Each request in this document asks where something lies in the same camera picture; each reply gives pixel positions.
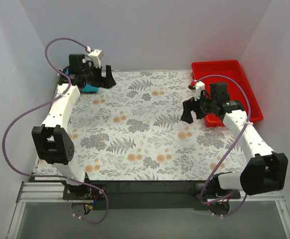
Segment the teal t shirt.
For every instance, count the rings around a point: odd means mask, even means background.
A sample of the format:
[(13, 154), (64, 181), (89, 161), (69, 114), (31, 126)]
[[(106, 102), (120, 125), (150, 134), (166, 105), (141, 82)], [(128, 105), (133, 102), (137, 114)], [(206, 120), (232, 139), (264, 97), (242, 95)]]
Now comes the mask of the teal t shirt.
[(82, 89), (81, 93), (82, 94), (96, 94), (99, 91), (99, 87), (94, 87), (90, 84), (86, 84)]

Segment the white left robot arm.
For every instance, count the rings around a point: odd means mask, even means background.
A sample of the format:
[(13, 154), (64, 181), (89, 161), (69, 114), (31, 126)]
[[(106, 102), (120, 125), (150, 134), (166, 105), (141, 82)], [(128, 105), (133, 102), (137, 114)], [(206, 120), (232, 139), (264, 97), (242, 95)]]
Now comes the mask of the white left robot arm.
[(92, 192), (83, 182), (85, 172), (74, 159), (74, 143), (67, 133), (70, 116), (81, 92), (87, 85), (109, 89), (116, 85), (111, 66), (102, 75), (102, 50), (92, 50), (87, 55), (70, 54), (69, 65), (58, 73), (57, 97), (41, 126), (32, 129), (32, 138), (39, 159), (53, 165), (65, 177), (68, 184), (75, 185), (74, 193), (87, 199)]

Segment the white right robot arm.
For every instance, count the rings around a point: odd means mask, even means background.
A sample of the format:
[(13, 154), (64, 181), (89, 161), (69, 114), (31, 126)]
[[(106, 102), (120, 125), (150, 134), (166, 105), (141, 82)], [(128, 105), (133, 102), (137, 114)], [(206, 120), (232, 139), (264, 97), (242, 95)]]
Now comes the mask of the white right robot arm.
[(230, 148), (238, 144), (247, 162), (242, 172), (209, 176), (200, 193), (222, 198), (232, 191), (244, 191), (251, 196), (282, 190), (288, 167), (287, 156), (275, 152), (265, 143), (249, 120), (250, 110), (246, 111), (239, 100), (230, 99), (227, 83), (212, 83), (207, 92), (203, 82), (194, 80), (189, 88), (194, 91), (194, 97), (183, 102), (181, 120), (193, 123), (192, 112), (198, 120), (207, 115), (217, 116), (236, 138)]

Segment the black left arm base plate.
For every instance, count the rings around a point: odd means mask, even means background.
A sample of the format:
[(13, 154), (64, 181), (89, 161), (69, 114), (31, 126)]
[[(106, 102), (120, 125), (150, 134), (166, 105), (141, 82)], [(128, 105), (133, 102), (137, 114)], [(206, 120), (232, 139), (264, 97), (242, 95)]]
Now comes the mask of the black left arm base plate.
[(89, 187), (86, 185), (70, 185), (66, 182), (62, 182), (64, 186), (62, 199), (64, 200), (94, 200), (96, 198), (103, 200), (105, 197), (103, 192), (107, 191), (106, 184), (96, 184), (96, 187), (99, 189), (95, 189), (93, 187)]

